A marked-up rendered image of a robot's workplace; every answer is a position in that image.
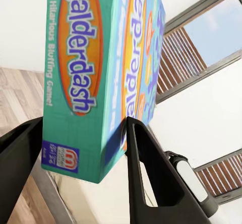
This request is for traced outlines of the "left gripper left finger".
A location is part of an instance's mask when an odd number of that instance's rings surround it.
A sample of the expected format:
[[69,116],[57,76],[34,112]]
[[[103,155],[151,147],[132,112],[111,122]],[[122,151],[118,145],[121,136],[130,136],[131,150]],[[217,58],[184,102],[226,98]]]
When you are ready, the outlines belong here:
[[7,224],[42,150],[43,116],[0,137],[0,224]]

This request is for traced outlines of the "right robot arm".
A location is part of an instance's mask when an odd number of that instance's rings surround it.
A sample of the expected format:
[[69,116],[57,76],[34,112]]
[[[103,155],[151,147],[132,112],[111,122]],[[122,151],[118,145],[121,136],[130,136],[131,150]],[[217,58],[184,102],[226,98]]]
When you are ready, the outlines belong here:
[[[164,152],[179,176],[182,178],[211,224],[232,224],[225,216],[213,196],[191,168],[189,159],[171,151]],[[140,151],[139,160],[143,163]]]

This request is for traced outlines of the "board game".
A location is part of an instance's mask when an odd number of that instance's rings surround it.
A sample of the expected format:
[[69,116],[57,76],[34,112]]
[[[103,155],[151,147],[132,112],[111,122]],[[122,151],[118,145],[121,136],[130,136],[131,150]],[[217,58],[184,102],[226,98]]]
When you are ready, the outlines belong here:
[[162,0],[47,0],[41,168],[99,184],[153,118]]

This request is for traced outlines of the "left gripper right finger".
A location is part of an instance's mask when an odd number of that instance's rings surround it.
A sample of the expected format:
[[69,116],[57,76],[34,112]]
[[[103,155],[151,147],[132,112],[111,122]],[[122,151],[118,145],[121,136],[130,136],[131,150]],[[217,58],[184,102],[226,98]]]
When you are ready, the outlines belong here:
[[[146,125],[127,117],[130,224],[211,224]],[[146,204],[138,150],[158,207]]]

